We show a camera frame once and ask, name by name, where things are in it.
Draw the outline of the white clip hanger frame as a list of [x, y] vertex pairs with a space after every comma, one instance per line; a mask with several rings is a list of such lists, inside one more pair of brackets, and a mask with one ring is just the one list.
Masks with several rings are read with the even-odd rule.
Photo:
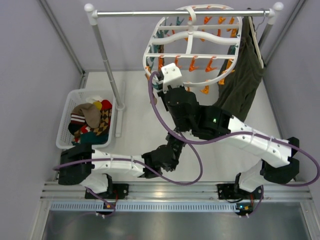
[[156, 24], [142, 57], [145, 77], [155, 71], [175, 77], [175, 70], [193, 73], [203, 69], [203, 80], [189, 78], [183, 86], [208, 94], [211, 85], [223, 84], [235, 72], [244, 19], [225, 14], [232, 8], [221, 4], [189, 5], [180, 10], [188, 16], [165, 16]]

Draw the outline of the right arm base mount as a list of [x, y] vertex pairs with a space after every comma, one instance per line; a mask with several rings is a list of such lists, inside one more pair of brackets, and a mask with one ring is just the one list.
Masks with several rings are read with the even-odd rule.
[[239, 198], [233, 183], [219, 183], [216, 187], [219, 200], [237, 200]]

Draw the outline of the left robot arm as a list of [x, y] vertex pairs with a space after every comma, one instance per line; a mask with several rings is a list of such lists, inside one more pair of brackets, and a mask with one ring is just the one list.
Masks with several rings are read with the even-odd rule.
[[62, 152], [58, 172], [58, 184], [81, 185], [96, 194], [113, 190], [112, 175], [130, 175], [153, 179], [163, 175], [163, 170], [173, 172], [186, 143], [167, 135], [167, 144], [142, 155], [118, 155], [93, 149], [83, 143]]

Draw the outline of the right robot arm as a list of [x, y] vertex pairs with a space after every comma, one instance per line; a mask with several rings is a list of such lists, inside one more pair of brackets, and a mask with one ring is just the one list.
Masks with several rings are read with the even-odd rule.
[[235, 189], [253, 192], [266, 183], [287, 185], [300, 171], [295, 159], [299, 141], [283, 140], [249, 127], [233, 114], [214, 105], [201, 105], [193, 92], [187, 91], [181, 74], [170, 77], [155, 71], [150, 75], [148, 91], [153, 96], [153, 80], [162, 83], [158, 91], [165, 109], [171, 115], [175, 129], [171, 136], [184, 141], [183, 132], [198, 138], [198, 145], [222, 141], [244, 150], [260, 160], [235, 178]]

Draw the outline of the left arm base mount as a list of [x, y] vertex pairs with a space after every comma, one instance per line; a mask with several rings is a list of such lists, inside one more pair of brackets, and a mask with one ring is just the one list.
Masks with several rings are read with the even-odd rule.
[[124, 200], [129, 194], [129, 184], [114, 183], [112, 190], [108, 189], [107, 192], [97, 193], [97, 195], [106, 200]]

